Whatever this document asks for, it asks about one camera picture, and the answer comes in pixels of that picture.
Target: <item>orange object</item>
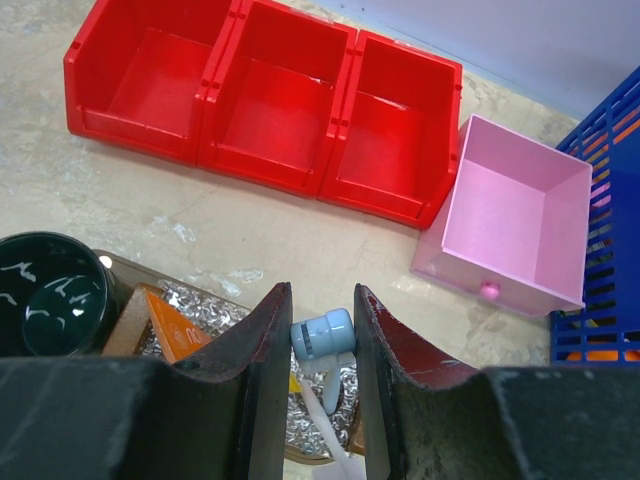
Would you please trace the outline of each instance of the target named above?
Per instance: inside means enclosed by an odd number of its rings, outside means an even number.
[[[627,362],[640,361],[640,352],[636,350],[627,350],[624,352],[624,358]],[[579,362],[581,360],[580,352],[572,352],[567,357],[571,362]],[[587,352],[587,361],[589,362],[616,362],[618,361],[618,352],[616,350],[594,350]]]
[[[188,357],[211,341],[209,335],[153,293],[147,292],[147,303],[162,353],[171,363]]]

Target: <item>floor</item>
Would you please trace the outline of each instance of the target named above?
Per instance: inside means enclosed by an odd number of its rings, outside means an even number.
[[[290,281],[297,320],[349,308],[361,282],[471,365],[548,361],[545,319],[411,275],[413,229],[71,136],[62,57],[92,3],[0,0],[0,237],[64,232],[248,307]],[[351,23],[305,0],[288,3]],[[576,124],[465,73],[460,121],[472,112],[548,145]],[[309,478],[306,467],[285,470]]]

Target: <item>black bowl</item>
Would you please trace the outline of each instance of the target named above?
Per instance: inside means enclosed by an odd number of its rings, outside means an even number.
[[[97,352],[127,294],[71,237],[30,232],[0,240],[0,356]]]

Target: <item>pink knob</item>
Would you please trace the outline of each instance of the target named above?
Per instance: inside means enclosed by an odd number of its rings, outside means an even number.
[[[500,295],[500,287],[495,283],[485,283],[480,288],[480,296],[490,302],[494,301]]]

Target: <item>white wall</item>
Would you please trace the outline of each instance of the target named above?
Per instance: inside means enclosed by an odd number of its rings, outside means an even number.
[[[316,0],[582,118],[640,64],[640,0]]]

